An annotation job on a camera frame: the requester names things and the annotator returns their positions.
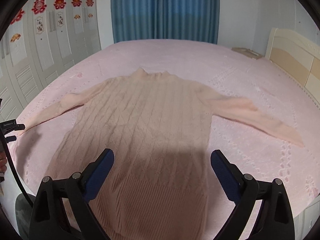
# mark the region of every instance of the white wall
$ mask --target white wall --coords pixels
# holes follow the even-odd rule
[[[97,1],[97,20],[101,49],[113,44],[111,0]]]
[[[97,0],[101,49],[113,44],[110,0]],[[288,28],[320,45],[320,32],[297,0],[220,0],[218,44],[265,55],[273,27]]]
[[[252,49],[265,55],[273,27],[296,31],[320,45],[320,32],[297,0],[259,0],[257,24]]]
[[[259,0],[220,0],[218,44],[253,46]]]

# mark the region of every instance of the person's leg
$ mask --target person's leg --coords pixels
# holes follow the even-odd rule
[[[30,194],[29,196],[34,202],[36,197]],[[22,193],[16,199],[15,209],[19,234],[23,240],[28,240],[32,208]]]

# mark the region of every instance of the person's hand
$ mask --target person's hand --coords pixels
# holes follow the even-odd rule
[[[7,158],[4,152],[0,152],[0,172],[5,172],[7,170]]]

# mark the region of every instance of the black cable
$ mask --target black cable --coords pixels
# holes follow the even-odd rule
[[[9,148],[8,148],[8,145],[7,145],[7,141],[5,140],[5,137],[4,137],[4,134],[2,133],[2,130],[0,129],[0,140],[1,140],[1,143],[2,143],[2,146],[3,146],[3,149],[4,149],[4,152],[5,152],[5,155],[7,157],[7,160],[8,160],[8,163],[9,163],[9,166],[10,166],[10,169],[12,171],[12,174],[14,176],[14,179],[16,180],[22,194],[24,195],[24,197],[26,198],[26,200],[28,201],[28,203],[30,204],[31,208],[33,208],[33,202],[32,200],[30,199],[28,193],[26,192],[26,190],[24,189],[20,179],[19,179],[19,176],[17,174],[17,171],[16,171],[16,168],[14,167],[14,164],[13,164],[13,161],[11,159],[11,155],[10,155],[10,152],[9,152]]]

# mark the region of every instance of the sweater sleeve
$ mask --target sweater sleeve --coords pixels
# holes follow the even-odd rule
[[[27,119],[25,122],[25,130],[20,131],[18,135],[25,133],[27,130],[37,126],[38,124],[53,119],[76,106],[83,106],[85,103],[90,101],[90,99],[98,95],[109,82],[110,80],[106,80],[79,94],[70,93],[65,95],[59,102],[48,106],[44,110]]]
[[[198,85],[196,94],[214,115],[250,125],[273,137],[304,147],[297,130],[277,118],[262,113],[248,98],[227,97],[205,85]]]

